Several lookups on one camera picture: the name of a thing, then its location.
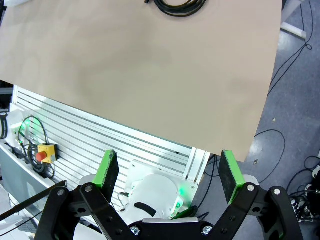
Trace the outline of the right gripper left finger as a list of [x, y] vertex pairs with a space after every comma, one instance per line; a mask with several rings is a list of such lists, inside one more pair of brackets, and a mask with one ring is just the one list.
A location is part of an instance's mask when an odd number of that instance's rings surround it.
[[91, 216], [107, 240], [139, 240], [110, 204], [119, 175], [117, 153], [107, 150], [93, 181], [50, 191], [34, 240], [73, 240], [82, 217]]

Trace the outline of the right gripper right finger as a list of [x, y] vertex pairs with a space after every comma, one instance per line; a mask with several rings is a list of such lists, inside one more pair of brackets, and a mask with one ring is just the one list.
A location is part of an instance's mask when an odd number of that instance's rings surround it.
[[232, 151], [220, 156], [218, 174], [228, 207], [214, 225], [212, 237], [233, 240], [247, 216], [255, 216], [264, 240], [304, 240], [287, 191], [281, 186], [264, 190], [245, 181]]

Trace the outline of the yellow emergency stop button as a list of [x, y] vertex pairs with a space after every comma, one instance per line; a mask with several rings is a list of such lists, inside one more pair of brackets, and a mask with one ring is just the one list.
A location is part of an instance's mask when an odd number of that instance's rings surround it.
[[39, 163], [52, 164], [58, 159], [58, 147], [56, 144], [44, 143], [37, 146], [35, 159]]

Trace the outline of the tangle of power plugs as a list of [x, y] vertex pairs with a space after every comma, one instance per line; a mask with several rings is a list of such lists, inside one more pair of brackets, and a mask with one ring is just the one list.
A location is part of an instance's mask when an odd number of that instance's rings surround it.
[[291, 178], [286, 190], [289, 191], [291, 184], [300, 174], [308, 173], [311, 181], [301, 184], [296, 191], [289, 194], [289, 197], [300, 223], [320, 223], [320, 153], [318, 156], [308, 156], [304, 160], [303, 167]]

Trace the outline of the grey metal cabinet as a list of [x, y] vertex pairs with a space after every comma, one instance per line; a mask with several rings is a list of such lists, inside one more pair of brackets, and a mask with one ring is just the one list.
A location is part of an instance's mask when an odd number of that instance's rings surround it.
[[19, 203], [52, 187], [55, 183], [36, 173], [29, 164], [17, 158], [12, 149], [0, 143], [0, 167], [4, 188]]

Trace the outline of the slotted aluminium base plate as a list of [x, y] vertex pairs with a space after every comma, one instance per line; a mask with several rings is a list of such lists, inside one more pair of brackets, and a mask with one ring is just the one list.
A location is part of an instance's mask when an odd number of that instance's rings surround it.
[[[133, 160], [160, 168], [198, 184], [210, 153], [164, 140], [15, 86], [10, 112], [26, 113], [18, 141], [23, 160], [43, 178], [65, 181], [73, 191], [84, 177], [95, 176], [107, 150], [117, 154], [119, 174], [111, 205], [124, 206], [129, 168]], [[38, 145], [57, 145], [52, 164], [36, 161]]]

